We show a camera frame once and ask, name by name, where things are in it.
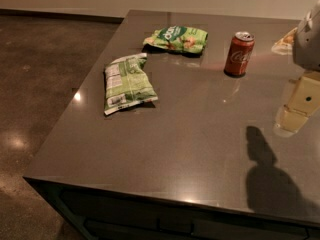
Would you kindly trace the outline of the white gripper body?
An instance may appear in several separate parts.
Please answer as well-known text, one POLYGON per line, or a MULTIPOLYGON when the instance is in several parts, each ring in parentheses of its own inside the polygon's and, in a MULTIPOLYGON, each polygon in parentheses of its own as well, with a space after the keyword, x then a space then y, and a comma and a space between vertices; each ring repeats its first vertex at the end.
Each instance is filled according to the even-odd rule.
POLYGON ((306 70, 320 70, 320 0, 297 26, 293 61, 306 70))

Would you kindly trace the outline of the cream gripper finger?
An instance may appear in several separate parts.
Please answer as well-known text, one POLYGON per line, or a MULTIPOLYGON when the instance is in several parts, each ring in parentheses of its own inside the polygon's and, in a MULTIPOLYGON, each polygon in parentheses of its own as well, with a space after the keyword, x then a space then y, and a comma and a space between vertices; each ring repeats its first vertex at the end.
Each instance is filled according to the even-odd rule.
POLYGON ((290 79, 282 100, 273 130, 281 137, 291 137, 320 108, 320 72, 305 71, 298 79, 290 79))

